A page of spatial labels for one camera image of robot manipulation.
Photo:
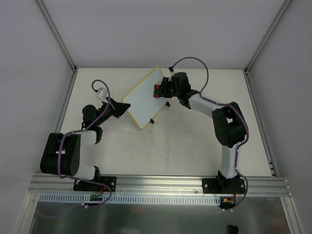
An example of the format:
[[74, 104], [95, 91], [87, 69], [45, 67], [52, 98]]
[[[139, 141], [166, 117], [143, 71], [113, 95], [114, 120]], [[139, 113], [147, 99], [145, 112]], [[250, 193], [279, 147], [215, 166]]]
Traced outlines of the yellow framed whiteboard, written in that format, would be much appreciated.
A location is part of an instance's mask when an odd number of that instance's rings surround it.
[[170, 100], [164, 97], [153, 97], [154, 85], [160, 84], [163, 78], [161, 69], [155, 67], [121, 99], [122, 103], [131, 105], [127, 112], [141, 130]]

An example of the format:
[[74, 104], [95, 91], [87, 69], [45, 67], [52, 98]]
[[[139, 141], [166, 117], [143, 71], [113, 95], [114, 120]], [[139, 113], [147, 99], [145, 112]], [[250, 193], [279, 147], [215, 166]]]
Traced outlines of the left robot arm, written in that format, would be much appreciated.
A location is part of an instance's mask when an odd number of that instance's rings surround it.
[[90, 190], [101, 187], [102, 179], [98, 168], [81, 162], [82, 147], [95, 145], [101, 141], [101, 124], [110, 117], [121, 117], [131, 105], [106, 98], [100, 108], [86, 105], [82, 109], [81, 129], [68, 134], [50, 133], [40, 161], [40, 171], [44, 174], [81, 178]]

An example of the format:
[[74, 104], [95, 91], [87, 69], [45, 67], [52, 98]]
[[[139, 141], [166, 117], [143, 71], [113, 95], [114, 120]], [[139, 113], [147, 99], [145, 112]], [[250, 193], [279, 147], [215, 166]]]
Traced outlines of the red bone-shaped eraser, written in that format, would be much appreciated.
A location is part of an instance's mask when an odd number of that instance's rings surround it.
[[160, 98], [161, 97], [161, 85], [160, 84], [154, 85], [153, 97], [154, 98]]

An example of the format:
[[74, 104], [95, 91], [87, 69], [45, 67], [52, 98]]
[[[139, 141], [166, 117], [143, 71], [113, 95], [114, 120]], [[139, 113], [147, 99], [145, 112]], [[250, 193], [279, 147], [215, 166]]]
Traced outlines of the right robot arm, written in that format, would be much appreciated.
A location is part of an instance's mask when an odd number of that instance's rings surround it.
[[184, 72], [176, 73], [171, 78], [163, 78], [161, 84], [154, 85], [153, 97], [176, 97], [182, 106], [212, 118], [215, 136], [222, 146], [222, 156], [217, 176], [207, 184], [207, 188], [215, 193], [234, 192], [240, 182], [237, 168], [239, 148], [249, 138], [249, 130], [238, 104], [219, 103], [204, 97], [191, 88]]

